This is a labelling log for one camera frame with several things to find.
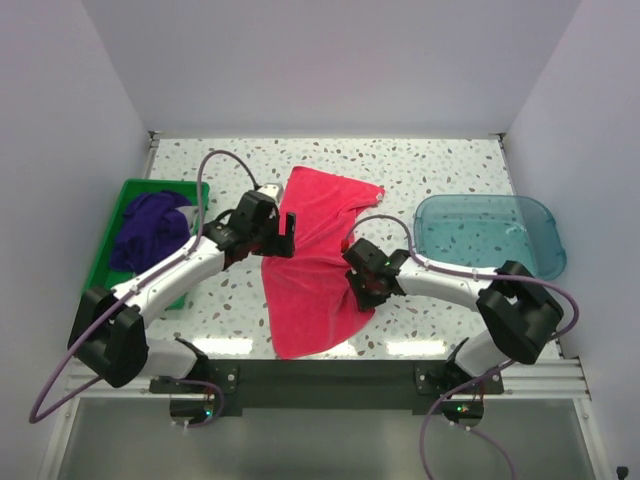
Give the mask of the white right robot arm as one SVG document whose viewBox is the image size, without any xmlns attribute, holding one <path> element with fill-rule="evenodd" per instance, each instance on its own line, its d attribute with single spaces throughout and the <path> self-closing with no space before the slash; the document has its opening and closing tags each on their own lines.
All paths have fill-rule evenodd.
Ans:
<svg viewBox="0 0 640 480">
<path fill-rule="evenodd" d="M 410 250 L 387 255 L 361 238 L 342 247 L 346 278 L 361 312 L 392 296 L 431 297 L 463 306 L 481 316 L 485 330 L 467 338 L 432 380 L 443 388 L 468 392 L 481 376 L 509 361 L 532 365 L 551 340 L 564 310 L 544 282 L 522 264 L 472 268 L 432 261 Z"/>
</svg>

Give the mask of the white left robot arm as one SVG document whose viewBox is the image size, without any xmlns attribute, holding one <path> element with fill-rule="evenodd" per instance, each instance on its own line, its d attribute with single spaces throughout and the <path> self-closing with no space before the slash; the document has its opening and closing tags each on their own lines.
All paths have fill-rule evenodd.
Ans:
<svg viewBox="0 0 640 480">
<path fill-rule="evenodd" d="M 120 388 L 138 376 L 170 378 L 185 392 L 212 379 L 208 357 L 184 340 L 153 340 L 146 330 L 193 287 L 249 255 L 290 258 L 296 217 L 282 215 L 282 185 L 244 193 L 225 221 L 206 223 L 149 270 L 111 288 L 85 291 L 68 349 L 99 379 Z"/>
</svg>

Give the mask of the pink towel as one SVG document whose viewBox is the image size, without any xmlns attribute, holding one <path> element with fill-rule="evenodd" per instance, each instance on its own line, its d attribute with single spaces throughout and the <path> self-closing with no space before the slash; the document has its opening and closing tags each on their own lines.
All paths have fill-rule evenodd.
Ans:
<svg viewBox="0 0 640 480">
<path fill-rule="evenodd" d="M 384 198 L 382 187 L 296 166 L 281 209 L 296 215 L 294 255 L 261 266 L 276 355 L 295 359 L 329 350 L 372 318 L 358 310 L 341 247 L 357 217 Z"/>
</svg>

